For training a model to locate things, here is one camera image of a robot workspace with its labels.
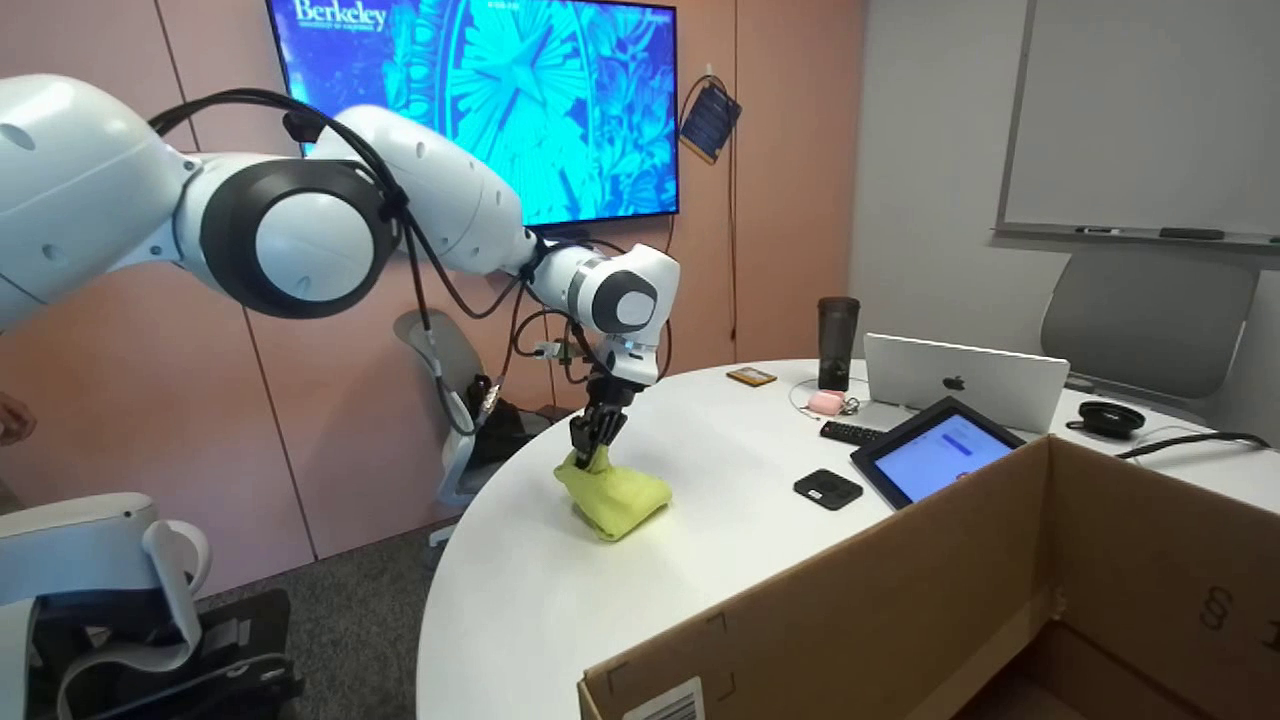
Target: television screen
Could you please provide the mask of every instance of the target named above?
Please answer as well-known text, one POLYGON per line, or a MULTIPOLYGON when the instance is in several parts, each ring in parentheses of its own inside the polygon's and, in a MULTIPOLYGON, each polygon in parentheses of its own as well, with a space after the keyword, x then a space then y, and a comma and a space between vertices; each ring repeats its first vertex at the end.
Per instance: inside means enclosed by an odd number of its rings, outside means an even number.
POLYGON ((524 223, 678 210, 676 8, 268 0, 287 97, 382 105, 492 163, 524 223))

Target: cable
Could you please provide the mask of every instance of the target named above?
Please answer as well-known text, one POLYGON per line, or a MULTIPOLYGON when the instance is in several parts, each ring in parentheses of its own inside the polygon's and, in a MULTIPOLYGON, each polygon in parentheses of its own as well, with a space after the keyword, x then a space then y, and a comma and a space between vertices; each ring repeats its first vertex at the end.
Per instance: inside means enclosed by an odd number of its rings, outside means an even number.
POLYGON ((1170 436, 1170 441, 1157 441, 1157 444, 1140 444, 1140 447, 1129 447, 1119 450, 1117 460, 1137 460, 1137 455, 1150 455, 1150 450, 1164 450, 1164 447, 1181 447, 1181 444, 1220 444, 1220 441, 1240 441, 1240 444, 1252 444, 1252 447, 1271 447, 1268 441, 1252 436, 1252 430, 1197 430, 1197 436, 1170 436))

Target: white table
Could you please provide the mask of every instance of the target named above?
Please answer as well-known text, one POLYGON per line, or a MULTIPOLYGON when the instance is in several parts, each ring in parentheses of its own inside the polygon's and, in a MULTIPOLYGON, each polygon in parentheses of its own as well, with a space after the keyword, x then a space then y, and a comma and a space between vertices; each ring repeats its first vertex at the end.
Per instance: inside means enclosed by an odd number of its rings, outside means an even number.
MULTIPOLYGON (((417 669, 424 720, 575 720, 583 669, 892 510, 872 489, 843 510, 792 490, 811 468, 854 476, 850 447, 819 441, 798 408, 816 359, 754 366, 777 384, 699 366, 641 392, 610 460, 668 479, 672 508, 618 544, 596 541, 552 476, 568 455, 564 424, 483 483, 432 580, 417 669)), ((1072 430, 1080 400, 1062 392, 1053 430, 1129 447, 1072 430)), ((1146 412, 1140 444, 1183 430, 1199 429, 1146 412)), ((1188 444, 1143 463, 1280 510, 1280 450, 1188 444)))

